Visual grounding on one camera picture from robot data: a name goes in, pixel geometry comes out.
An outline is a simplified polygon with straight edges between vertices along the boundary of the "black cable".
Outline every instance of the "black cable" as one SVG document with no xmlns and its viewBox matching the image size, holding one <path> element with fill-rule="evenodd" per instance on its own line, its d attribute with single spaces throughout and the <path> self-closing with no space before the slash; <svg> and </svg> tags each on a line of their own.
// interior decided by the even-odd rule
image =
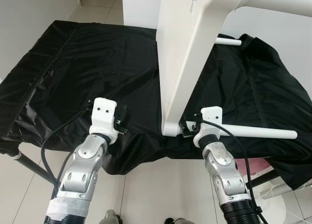
<svg viewBox="0 0 312 224">
<path fill-rule="evenodd" d="M 201 120 L 202 123 L 214 126 L 222 131 L 224 131 L 225 133 L 227 133 L 230 137 L 232 137 L 237 144 L 240 145 L 240 147 L 242 148 L 243 154 L 244 154 L 244 159 L 245 159 L 245 163 L 246 163 L 246 169 L 247 169 L 247 179 L 248 179 L 248 184 L 249 184 L 249 193 L 250 193 L 250 197 L 252 199 L 252 203 L 254 205 L 255 208 L 257 208 L 257 204 L 254 198 L 254 192 L 253 192 L 253 187 L 252 187 L 252 179 L 251 179 L 251 173 L 250 173 L 250 167 L 249 167 L 249 161 L 248 161 L 248 157 L 247 157 L 247 153 L 244 149 L 244 147 L 242 146 L 242 144 L 240 143 L 240 141 L 237 139 L 236 136 L 234 136 L 231 132 L 229 132 L 228 130 L 226 130 L 224 127 L 216 124 L 216 123 L 212 123 L 209 121 L 205 121 L 205 120 Z M 263 215 L 259 212 L 258 216 L 260 217 L 260 219 L 263 221 L 264 224 L 268 224 L 268 222 L 265 220 L 265 218 L 263 217 Z"/>
<path fill-rule="evenodd" d="M 71 152 L 66 156 L 66 158 L 65 158 L 64 161 L 63 161 L 62 167 L 60 168 L 59 174 L 58 174 L 58 177 L 57 177 L 57 184 L 58 184 L 58 186 L 60 185 L 60 178 L 61 178 L 61 176 L 62 176 L 62 174 L 63 174 L 63 172 L 64 172 L 65 166 L 66 166 L 66 164 L 67 164 L 67 162 L 68 162 L 70 156 L 73 155 L 74 151 L 75 151 L 75 149 L 74 149 L 73 151 L 71 151 Z M 52 194 L 51 194 L 51 199 L 55 198 L 56 195 L 57 195 L 57 194 L 54 192 L 54 189 L 53 189 L 53 190 L 52 190 Z"/>
<path fill-rule="evenodd" d="M 79 112 L 77 112 L 76 114 L 74 114 L 71 118 L 69 118 L 64 124 L 62 124 L 61 126 L 59 126 L 58 128 L 56 128 L 47 138 L 45 138 L 45 140 L 43 141 L 42 145 L 41 145 L 41 160 L 44 164 L 45 169 L 47 170 L 47 173 L 49 174 L 52 184 L 54 186 L 54 193 L 57 194 L 58 192 L 58 181 L 55 178 L 47 160 L 45 157 L 45 148 L 46 148 L 46 142 L 53 136 L 55 135 L 59 130 L 61 130 L 62 128 L 64 128 L 66 125 L 70 124 L 71 122 L 73 122 L 74 120 L 76 120 L 79 116 L 81 116 L 85 111 L 87 110 L 87 107 L 84 107 L 83 109 L 81 109 Z"/>
</svg>

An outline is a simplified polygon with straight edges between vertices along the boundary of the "white pipe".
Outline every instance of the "white pipe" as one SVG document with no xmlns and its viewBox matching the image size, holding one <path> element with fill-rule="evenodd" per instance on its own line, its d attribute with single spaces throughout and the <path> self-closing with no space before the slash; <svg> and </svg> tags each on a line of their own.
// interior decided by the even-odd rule
<svg viewBox="0 0 312 224">
<path fill-rule="evenodd" d="M 255 128 L 245 126 L 235 126 L 222 124 L 226 130 L 235 136 L 241 137 L 259 137 L 259 138 L 275 138 L 275 139 L 296 139 L 297 132 L 289 130 L 279 130 L 270 128 Z M 220 135 L 228 136 L 224 131 L 220 131 Z"/>
<path fill-rule="evenodd" d="M 312 17 L 312 0 L 243 0 L 240 6 L 250 6 Z"/>
<path fill-rule="evenodd" d="M 217 37 L 216 40 L 215 40 L 215 44 L 217 44 L 217 45 L 240 46 L 242 44 L 242 41 L 241 40 L 236 40 L 236 39 L 227 39 L 227 38 Z"/>
<path fill-rule="evenodd" d="M 312 180 L 310 179 L 304 185 L 299 187 L 297 190 L 304 189 L 305 187 L 307 187 L 311 184 L 312 184 Z M 288 193 L 291 191 L 292 191 L 292 189 L 287 184 L 280 184 L 280 185 L 273 186 L 271 189 L 260 192 L 260 197 L 262 199 L 266 200 L 268 198 L 278 196 L 278 195 L 282 195 L 282 194 L 285 194 L 285 193 Z"/>
</svg>

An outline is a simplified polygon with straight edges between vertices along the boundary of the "white stand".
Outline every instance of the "white stand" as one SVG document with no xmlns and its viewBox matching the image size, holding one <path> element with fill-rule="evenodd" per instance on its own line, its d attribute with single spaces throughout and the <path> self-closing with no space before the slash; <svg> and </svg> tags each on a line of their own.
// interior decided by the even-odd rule
<svg viewBox="0 0 312 224">
<path fill-rule="evenodd" d="M 156 39 L 163 135 L 180 132 L 178 122 L 223 22 L 241 6 L 312 17 L 311 0 L 161 0 Z"/>
</svg>

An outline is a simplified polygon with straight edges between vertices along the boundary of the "white tape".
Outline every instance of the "white tape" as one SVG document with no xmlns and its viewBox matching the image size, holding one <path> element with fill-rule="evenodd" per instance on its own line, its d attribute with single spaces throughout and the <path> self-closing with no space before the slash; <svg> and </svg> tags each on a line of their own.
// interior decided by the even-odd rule
<svg viewBox="0 0 312 224">
<path fill-rule="evenodd" d="M 90 202 L 81 199 L 57 197 L 50 200 L 47 216 L 56 221 L 62 221 L 66 215 L 86 217 Z"/>
</svg>

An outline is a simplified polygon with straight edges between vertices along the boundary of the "black garment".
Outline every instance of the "black garment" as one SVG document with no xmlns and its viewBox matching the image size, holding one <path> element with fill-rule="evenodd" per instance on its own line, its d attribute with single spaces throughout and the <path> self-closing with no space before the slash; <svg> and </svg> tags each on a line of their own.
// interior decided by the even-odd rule
<svg viewBox="0 0 312 224">
<path fill-rule="evenodd" d="M 29 142 L 40 147 L 88 100 L 128 107 L 127 135 L 104 157 L 110 174 L 125 174 L 162 157 L 201 159 L 191 138 L 161 135 L 156 31 L 138 27 L 55 21 L 0 85 L 0 149 Z M 182 120 L 221 106 L 223 123 L 298 132 L 295 140 L 240 138 L 249 157 L 267 161 L 297 188 L 312 177 L 312 103 L 274 48 L 248 35 L 240 47 L 215 45 Z M 87 135 L 91 111 L 64 127 L 47 148 L 71 150 Z M 241 148 L 221 141 L 235 158 Z"/>
</svg>

